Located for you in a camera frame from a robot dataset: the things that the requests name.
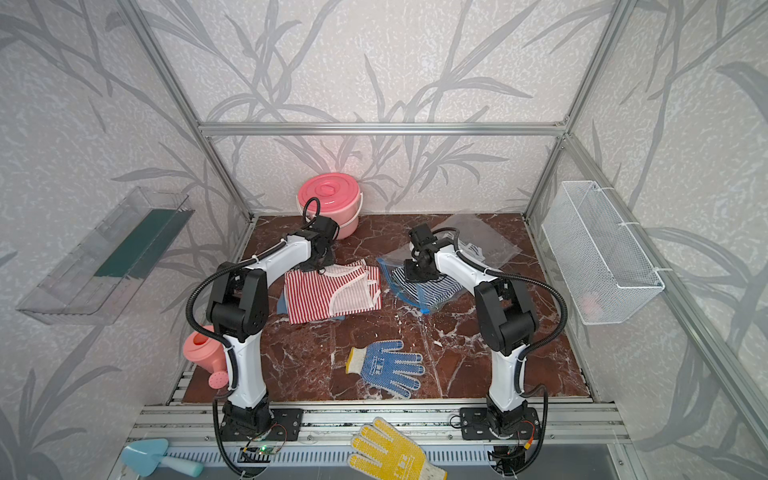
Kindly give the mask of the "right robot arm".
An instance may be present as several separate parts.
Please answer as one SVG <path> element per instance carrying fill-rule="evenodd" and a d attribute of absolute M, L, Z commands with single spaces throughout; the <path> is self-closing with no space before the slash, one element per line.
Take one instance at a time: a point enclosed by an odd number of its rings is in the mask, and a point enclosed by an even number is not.
<path fill-rule="evenodd" d="M 492 350 L 492 379 L 487 394 L 487 428 L 498 437 L 510 437 L 525 419 L 527 399 L 535 394 L 524 389 L 527 356 L 555 340 L 568 321 L 564 297 L 547 283 L 505 273 L 471 259 L 459 246 L 459 230 L 431 230 L 420 224 L 408 232 L 411 257 L 405 261 L 406 279 L 426 283 L 449 277 L 472 293 L 479 332 Z M 539 321 L 528 287 L 550 293 L 559 307 L 559 323 L 545 338 L 536 341 Z"/>

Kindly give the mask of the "pink item in basket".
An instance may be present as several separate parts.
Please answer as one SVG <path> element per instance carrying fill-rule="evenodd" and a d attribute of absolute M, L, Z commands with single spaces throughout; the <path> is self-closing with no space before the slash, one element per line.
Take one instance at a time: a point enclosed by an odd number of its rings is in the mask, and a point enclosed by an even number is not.
<path fill-rule="evenodd" d="M 603 317 L 604 311 L 596 293 L 585 294 L 580 300 L 580 305 L 586 322 L 597 322 Z"/>

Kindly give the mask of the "blue dotted work glove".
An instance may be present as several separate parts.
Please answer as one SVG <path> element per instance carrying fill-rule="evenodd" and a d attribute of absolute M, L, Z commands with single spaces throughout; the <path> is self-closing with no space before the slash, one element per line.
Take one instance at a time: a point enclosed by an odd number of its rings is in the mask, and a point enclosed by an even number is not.
<path fill-rule="evenodd" d="M 410 399 L 421 387 L 425 373 L 419 353 L 403 351 L 402 340 L 384 340 L 364 348 L 352 348 L 345 365 L 346 374 L 359 375 L 367 384 L 389 394 Z"/>

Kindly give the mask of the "yellow dotted work glove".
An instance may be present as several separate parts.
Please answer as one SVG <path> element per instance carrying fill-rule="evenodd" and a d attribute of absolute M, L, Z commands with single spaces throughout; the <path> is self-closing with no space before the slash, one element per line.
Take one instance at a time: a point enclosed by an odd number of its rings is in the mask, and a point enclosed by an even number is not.
<path fill-rule="evenodd" d="M 445 470 L 432 465 L 414 441 L 381 417 L 363 425 L 352 438 L 348 465 L 379 480 L 444 480 Z"/>

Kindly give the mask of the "blue white striped garment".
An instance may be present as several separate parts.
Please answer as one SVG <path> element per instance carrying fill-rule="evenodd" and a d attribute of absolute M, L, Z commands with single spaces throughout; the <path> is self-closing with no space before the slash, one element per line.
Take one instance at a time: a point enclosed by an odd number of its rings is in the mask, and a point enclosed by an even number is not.
<path fill-rule="evenodd" d="M 387 280 L 392 293 L 398 299 L 424 314 L 440 309 L 465 292 L 458 282 L 448 276 L 424 283 L 410 282 L 406 279 L 402 266 L 390 270 Z"/>

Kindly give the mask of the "light blue hand trowel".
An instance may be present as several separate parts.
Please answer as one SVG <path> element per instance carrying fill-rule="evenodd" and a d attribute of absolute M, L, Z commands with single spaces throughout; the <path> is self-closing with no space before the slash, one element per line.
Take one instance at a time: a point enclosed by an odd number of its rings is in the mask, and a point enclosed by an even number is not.
<path fill-rule="evenodd" d="M 123 448 L 120 460 L 140 477 L 149 477 L 160 466 L 193 478 L 201 475 L 204 470 L 202 463 L 168 456 L 168 448 L 167 439 L 135 441 Z"/>

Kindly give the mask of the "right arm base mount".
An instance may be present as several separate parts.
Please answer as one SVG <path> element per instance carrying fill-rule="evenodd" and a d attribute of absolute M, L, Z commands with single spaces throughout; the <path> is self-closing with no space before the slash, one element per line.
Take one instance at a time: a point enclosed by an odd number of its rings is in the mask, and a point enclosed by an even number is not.
<path fill-rule="evenodd" d="M 462 408 L 460 429 L 464 440 L 538 440 L 540 421 L 537 411 L 523 404 L 501 412 L 496 408 Z"/>

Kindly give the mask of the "clear vacuum storage bag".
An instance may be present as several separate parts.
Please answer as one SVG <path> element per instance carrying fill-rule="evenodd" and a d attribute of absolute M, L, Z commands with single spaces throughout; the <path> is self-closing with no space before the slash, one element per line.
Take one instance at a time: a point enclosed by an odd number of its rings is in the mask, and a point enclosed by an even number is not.
<path fill-rule="evenodd" d="M 433 230 L 442 228 L 449 228 L 449 231 L 438 233 L 438 238 L 451 237 L 453 234 L 452 229 L 458 229 L 459 246 L 463 253 L 471 257 L 473 261 L 494 269 L 500 269 L 508 260 L 521 252 L 518 246 L 512 244 L 476 215 L 452 215 L 444 222 L 433 227 Z M 404 261 L 411 258 L 411 250 L 412 245 L 408 242 L 406 245 L 377 259 L 389 289 L 388 272 L 398 266 L 404 268 Z"/>

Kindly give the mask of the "red white striped garment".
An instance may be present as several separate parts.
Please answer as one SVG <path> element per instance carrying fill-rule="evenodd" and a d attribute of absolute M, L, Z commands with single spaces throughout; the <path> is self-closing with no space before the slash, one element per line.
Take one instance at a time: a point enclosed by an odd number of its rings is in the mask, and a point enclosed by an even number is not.
<path fill-rule="evenodd" d="M 291 324 L 304 324 L 381 308 L 381 274 L 364 260 L 330 265 L 322 272 L 292 270 L 284 276 Z"/>

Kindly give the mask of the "pink watering can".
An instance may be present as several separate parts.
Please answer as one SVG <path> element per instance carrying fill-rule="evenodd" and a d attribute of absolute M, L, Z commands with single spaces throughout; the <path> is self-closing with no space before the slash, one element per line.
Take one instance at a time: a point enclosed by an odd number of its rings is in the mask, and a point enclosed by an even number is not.
<path fill-rule="evenodd" d="M 229 385 L 227 357 L 222 344 L 197 331 L 183 344 L 184 357 L 209 373 L 208 384 L 219 390 Z"/>

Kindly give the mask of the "clear plastic wall shelf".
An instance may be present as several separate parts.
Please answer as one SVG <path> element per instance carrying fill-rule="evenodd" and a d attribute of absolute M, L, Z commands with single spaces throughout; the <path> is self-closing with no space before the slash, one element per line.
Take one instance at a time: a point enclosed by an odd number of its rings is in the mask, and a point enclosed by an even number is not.
<path fill-rule="evenodd" d="M 187 194 L 134 188 L 16 310 L 46 325 L 113 324 L 193 214 Z"/>

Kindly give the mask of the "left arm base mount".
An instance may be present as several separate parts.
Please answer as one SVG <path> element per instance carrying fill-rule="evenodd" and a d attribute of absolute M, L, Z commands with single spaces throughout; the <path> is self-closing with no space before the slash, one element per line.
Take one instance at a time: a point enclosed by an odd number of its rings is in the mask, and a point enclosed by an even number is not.
<path fill-rule="evenodd" d="M 304 411 L 299 408 L 247 410 L 235 407 L 225 413 L 220 430 L 224 442 L 245 442 L 256 437 L 268 441 L 298 440 Z"/>

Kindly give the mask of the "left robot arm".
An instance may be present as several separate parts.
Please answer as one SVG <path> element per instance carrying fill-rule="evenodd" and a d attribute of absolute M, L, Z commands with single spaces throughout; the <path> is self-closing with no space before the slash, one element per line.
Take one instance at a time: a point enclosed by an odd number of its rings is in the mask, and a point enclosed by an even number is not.
<path fill-rule="evenodd" d="M 193 290 L 185 306 L 188 324 L 224 348 L 229 378 L 225 420 L 256 432 L 272 425 L 260 353 L 269 286 L 295 267 L 312 272 L 335 263 L 333 244 L 340 227 L 322 214 L 319 198 L 305 202 L 302 218 L 298 230 L 266 251 L 222 263 Z"/>

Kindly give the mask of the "pink lidded plastic bucket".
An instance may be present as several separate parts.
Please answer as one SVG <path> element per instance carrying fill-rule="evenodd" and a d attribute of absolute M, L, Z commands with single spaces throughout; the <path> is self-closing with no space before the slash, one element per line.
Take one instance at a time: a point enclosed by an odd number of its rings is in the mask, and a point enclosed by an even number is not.
<path fill-rule="evenodd" d="M 363 192 L 354 177 L 334 172 L 307 180 L 297 193 L 299 212 L 314 197 L 320 201 L 320 214 L 339 225 L 338 240 L 346 239 L 355 232 L 363 205 Z"/>

